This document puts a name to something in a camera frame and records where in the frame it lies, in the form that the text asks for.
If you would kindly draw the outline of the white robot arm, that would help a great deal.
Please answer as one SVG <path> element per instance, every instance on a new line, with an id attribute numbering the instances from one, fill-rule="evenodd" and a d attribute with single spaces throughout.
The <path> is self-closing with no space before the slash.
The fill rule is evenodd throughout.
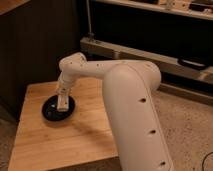
<path id="1" fill-rule="evenodd" d="M 140 60 L 88 61 L 81 53 L 60 60 L 57 110 L 69 109 L 80 77 L 102 80 L 102 95 L 123 171 L 175 171 L 152 92 L 161 83 L 156 64 Z"/>

